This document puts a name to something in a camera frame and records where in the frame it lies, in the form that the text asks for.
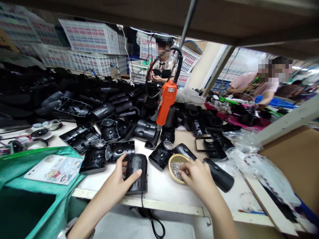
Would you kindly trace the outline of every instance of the white cable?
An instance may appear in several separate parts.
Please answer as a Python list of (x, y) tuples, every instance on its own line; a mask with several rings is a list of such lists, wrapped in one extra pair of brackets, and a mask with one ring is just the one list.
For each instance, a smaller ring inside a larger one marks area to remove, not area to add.
[(123, 30), (123, 28), (122, 28), (122, 32), (123, 32), (123, 35), (124, 35), (124, 48), (125, 48), (125, 50), (126, 50), (126, 53), (127, 53), (127, 57), (128, 57), (128, 59), (129, 59), (129, 62), (130, 62), (130, 56), (129, 56), (129, 52), (127, 51), (127, 42), (126, 42), (126, 38), (125, 38), (125, 33), (124, 33), (124, 30)]
[[(143, 33), (145, 33), (145, 34), (147, 34), (147, 35), (155, 34), (155, 35), (163, 36), (163, 37), (172, 37), (172, 38), (177, 38), (177, 37), (175, 37), (175, 36), (173, 36), (173, 35), (163, 35), (163, 34), (159, 34), (159, 33), (149, 33), (149, 32), (145, 32), (145, 31), (143, 31), (143, 30), (140, 30), (140, 29), (134, 28), (134, 27), (130, 27), (130, 28), (131, 28), (131, 29), (133, 29), (133, 30), (139, 31), (139, 32), (143, 32)], [(185, 40), (191, 40), (191, 41), (202, 41), (202, 40), (193, 39), (193, 38), (187, 38), (187, 39), (185, 38)]]
[[(233, 95), (233, 94), (235, 94), (235, 93), (242, 93), (241, 91), (236, 91), (236, 92), (234, 92), (234, 93), (232, 93), (231, 95)], [(252, 98), (253, 99), (253, 102), (255, 103), (255, 99), (251, 96), (251, 95), (248, 95), (250, 98)]]

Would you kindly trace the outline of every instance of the metal mesh grille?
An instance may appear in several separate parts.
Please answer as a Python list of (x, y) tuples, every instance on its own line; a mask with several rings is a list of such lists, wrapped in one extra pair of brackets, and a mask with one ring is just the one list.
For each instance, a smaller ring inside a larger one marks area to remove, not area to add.
[(109, 127), (114, 123), (114, 120), (112, 119), (104, 119), (101, 121), (101, 126)]
[(167, 140), (163, 142), (163, 145), (164, 145), (164, 147), (167, 150), (172, 150), (173, 149), (173, 144), (171, 142), (167, 141)]
[(107, 142), (101, 139), (95, 140), (91, 143), (91, 145), (95, 148), (102, 148), (107, 145)]

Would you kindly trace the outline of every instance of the metal pole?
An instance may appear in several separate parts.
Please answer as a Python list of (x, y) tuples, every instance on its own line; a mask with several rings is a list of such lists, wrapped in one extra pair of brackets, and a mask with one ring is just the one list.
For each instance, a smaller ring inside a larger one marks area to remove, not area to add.
[(227, 46), (223, 55), (220, 57), (211, 77), (208, 82), (208, 85), (205, 87), (205, 90), (202, 94), (203, 97), (206, 97), (210, 91), (210, 89), (213, 87), (214, 83), (216, 82), (217, 78), (219, 77), (220, 73), (222, 72), (223, 68), (225, 67), (227, 61), (231, 57), (232, 53), (235, 50), (235, 46)]
[(181, 39), (180, 39), (180, 42), (179, 42), (179, 49), (180, 50), (182, 50), (182, 46), (184, 44), (184, 40), (185, 40), (185, 37), (186, 37), (186, 33), (187, 33), (187, 30), (188, 30), (189, 23), (190, 23), (190, 21), (191, 21), (191, 19), (193, 17), (194, 12), (195, 12), (196, 2), (197, 2), (197, 0), (191, 0), (191, 2), (190, 2), (188, 13), (187, 13), (187, 17), (186, 17), (185, 24), (184, 24), (183, 33), (182, 33), (182, 36), (181, 36)]

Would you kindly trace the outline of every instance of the orange electric screwdriver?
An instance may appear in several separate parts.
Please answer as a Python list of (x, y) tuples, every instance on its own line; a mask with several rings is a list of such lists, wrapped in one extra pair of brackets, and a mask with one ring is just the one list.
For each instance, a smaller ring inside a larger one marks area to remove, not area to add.
[[(161, 89), (161, 96), (159, 99), (160, 108), (159, 108), (159, 114), (158, 114), (158, 117), (156, 120), (156, 123), (159, 126), (163, 126), (165, 124), (169, 109), (175, 102), (175, 98), (176, 98), (176, 94), (177, 94), (177, 80), (179, 78), (179, 74), (180, 74), (180, 71), (182, 68), (182, 63), (183, 63), (183, 55), (182, 55), (180, 49), (173, 47), (173, 48), (171, 48), (171, 50), (175, 50), (178, 52), (178, 58), (177, 58), (178, 64), (177, 64), (177, 70), (176, 70), (174, 80), (173, 81), (168, 80), (168, 82), (165, 83)], [(149, 78), (150, 72), (153, 68), (153, 65), (157, 60), (158, 60), (158, 58), (156, 58), (154, 60), (154, 62), (152, 62), (152, 64), (150, 65), (150, 69), (147, 73), (146, 79)], [(147, 89), (147, 80), (146, 80), (145, 87), (146, 87), (146, 93), (149, 96), (148, 89)]]

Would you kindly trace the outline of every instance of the hand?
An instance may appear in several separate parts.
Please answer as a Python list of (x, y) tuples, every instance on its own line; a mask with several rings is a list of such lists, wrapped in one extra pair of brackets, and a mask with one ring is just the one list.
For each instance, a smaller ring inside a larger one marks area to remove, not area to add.
[(257, 88), (257, 86), (259, 86), (259, 84), (252, 84), (247, 86), (245, 91), (251, 92), (253, 89)]
[(219, 193), (210, 173), (209, 165), (203, 164), (199, 159), (189, 160), (189, 162), (183, 164), (179, 173), (205, 206), (214, 197), (215, 192)]
[(152, 80), (156, 82), (163, 81), (163, 79), (160, 76), (155, 76), (155, 75), (152, 75)]
[(124, 197), (131, 185), (142, 174), (142, 169), (139, 169), (135, 173), (133, 173), (127, 180), (123, 180), (123, 175), (126, 173), (125, 167), (127, 165), (127, 162), (123, 162), (123, 160), (126, 155), (127, 154), (123, 154), (116, 161), (116, 167), (114, 171), (95, 195), (95, 197), (97, 197), (99, 201), (101, 201), (100, 203), (101, 206), (103, 206), (103, 208), (105, 209), (105, 213), (108, 212)]

